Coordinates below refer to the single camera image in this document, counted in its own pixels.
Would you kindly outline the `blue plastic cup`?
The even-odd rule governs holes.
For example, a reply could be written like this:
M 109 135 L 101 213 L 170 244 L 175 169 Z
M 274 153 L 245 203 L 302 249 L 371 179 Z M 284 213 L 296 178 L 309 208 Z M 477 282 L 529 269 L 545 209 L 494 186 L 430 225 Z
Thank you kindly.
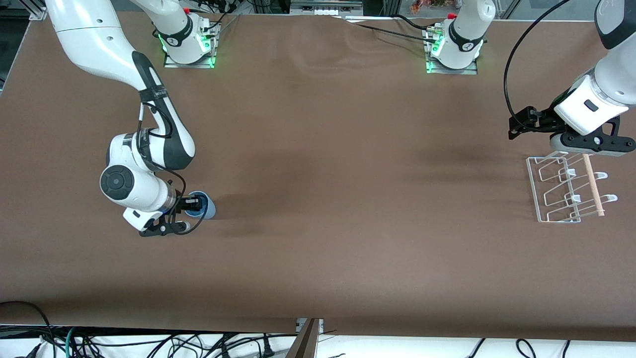
M 209 195 L 202 191 L 193 191 L 189 193 L 190 197 L 200 197 L 202 199 L 201 214 L 186 214 L 192 218 L 203 218 L 203 220 L 209 220 L 216 215 L 216 206 L 211 200 Z

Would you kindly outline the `orange background clutter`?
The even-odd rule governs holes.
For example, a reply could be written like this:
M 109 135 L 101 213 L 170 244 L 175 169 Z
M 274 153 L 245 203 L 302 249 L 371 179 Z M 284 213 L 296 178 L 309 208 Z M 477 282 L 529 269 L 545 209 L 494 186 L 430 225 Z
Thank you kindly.
M 412 0 L 408 9 L 411 14 L 430 14 L 435 11 L 450 13 L 462 5 L 463 0 Z

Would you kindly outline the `white power strip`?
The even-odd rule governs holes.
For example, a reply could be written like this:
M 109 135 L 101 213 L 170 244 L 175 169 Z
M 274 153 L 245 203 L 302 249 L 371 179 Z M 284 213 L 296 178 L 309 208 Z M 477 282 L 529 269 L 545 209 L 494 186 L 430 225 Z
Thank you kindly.
M 289 0 L 289 14 L 363 16 L 363 0 Z

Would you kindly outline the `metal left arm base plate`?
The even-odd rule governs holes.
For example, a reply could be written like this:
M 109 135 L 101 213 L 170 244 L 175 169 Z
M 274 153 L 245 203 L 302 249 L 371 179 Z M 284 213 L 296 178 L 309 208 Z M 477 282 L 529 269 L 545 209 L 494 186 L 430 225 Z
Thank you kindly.
M 477 75 L 477 58 L 483 42 L 470 51 L 462 52 L 441 27 L 428 27 L 422 35 L 425 39 L 432 39 L 432 42 L 424 42 L 427 73 Z

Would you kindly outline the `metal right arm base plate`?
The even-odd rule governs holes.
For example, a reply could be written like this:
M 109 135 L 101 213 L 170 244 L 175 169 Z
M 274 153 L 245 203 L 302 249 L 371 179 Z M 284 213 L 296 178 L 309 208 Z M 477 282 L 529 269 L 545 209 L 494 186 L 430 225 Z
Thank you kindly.
M 165 57 L 163 65 L 166 68 L 214 68 L 218 51 L 220 25 L 202 27 L 201 30 L 189 36 L 181 47 L 170 47 L 162 41 Z

